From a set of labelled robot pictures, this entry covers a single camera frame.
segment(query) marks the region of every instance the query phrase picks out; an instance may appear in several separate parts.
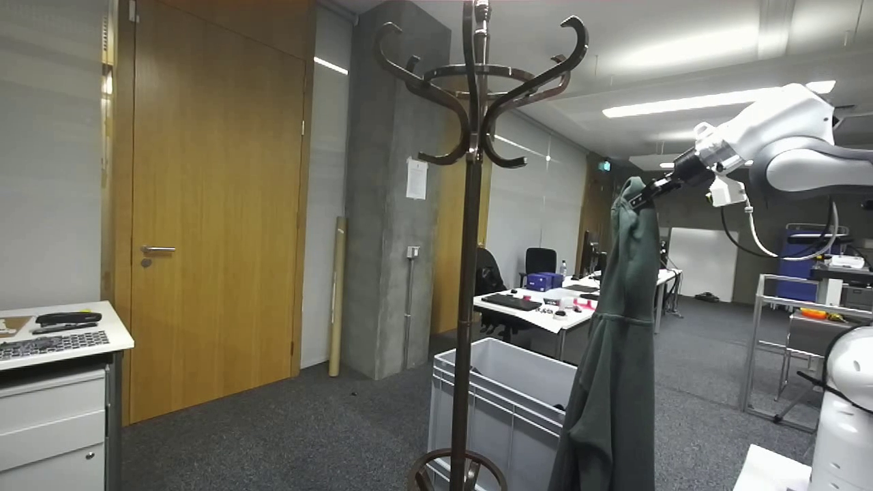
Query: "white cabinet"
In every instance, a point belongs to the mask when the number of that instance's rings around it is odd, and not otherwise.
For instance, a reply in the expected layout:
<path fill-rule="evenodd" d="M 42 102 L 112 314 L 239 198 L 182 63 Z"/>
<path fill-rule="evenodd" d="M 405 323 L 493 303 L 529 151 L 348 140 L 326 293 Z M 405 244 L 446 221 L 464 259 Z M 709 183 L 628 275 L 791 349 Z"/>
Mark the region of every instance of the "white cabinet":
<path fill-rule="evenodd" d="M 101 491 L 105 371 L 0 384 L 0 491 Z"/>

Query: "concrete pillar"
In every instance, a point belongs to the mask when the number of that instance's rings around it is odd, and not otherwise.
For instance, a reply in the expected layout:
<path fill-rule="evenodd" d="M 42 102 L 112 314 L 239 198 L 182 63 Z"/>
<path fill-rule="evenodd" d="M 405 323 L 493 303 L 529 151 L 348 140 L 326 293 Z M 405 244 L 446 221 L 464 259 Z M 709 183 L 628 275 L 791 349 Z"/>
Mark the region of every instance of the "concrete pillar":
<path fill-rule="evenodd" d="M 428 364 L 439 169 L 424 169 L 424 199 L 408 199 L 405 159 L 439 153 L 446 121 L 446 112 L 405 94 L 375 63 L 383 23 L 403 28 L 393 45 L 396 60 L 420 54 L 422 69 L 434 69 L 450 54 L 450 31 L 413 4 L 388 0 L 357 19 L 348 71 L 344 365 L 371 379 Z"/>

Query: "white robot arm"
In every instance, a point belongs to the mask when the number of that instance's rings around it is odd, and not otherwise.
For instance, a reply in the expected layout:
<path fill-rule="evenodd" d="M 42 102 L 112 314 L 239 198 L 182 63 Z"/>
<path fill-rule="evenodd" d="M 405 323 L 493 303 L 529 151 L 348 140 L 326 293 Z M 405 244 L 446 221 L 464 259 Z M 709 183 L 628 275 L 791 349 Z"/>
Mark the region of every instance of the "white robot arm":
<path fill-rule="evenodd" d="M 697 127 L 694 151 L 675 159 L 662 183 L 711 173 L 715 207 L 745 203 L 742 183 L 727 177 L 742 168 L 763 169 L 765 183 L 782 195 L 873 189 L 873 151 L 835 149 L 831 112 L 801 84 L 778 87 L 723 127 Z"/>

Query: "door handle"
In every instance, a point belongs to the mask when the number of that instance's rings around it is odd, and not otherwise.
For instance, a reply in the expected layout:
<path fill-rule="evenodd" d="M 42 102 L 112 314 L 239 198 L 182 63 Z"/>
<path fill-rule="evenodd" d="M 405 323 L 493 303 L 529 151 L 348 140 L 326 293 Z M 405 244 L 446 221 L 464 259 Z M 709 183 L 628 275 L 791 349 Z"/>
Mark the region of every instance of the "door handle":
<path fill-rule="evenodd" d="M 169 255 L 173 255 L 173 247 L 147 244 L 147 247 L 138 247 L 138 251 L 142 251 L 143 258 L 169 258 Z"/>

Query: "hanging coat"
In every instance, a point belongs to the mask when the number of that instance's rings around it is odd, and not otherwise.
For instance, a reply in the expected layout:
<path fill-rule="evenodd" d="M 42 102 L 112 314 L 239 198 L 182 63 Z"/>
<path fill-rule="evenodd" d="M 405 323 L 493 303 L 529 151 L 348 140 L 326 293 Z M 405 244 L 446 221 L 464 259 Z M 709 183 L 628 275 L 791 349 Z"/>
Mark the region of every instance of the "hanging coat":
<path fill-rule="evenodd" d="M 610 204 L 610 255 L 577 364 L 550 491 L 655 491 L 656 221 L 640 177 Z"/>

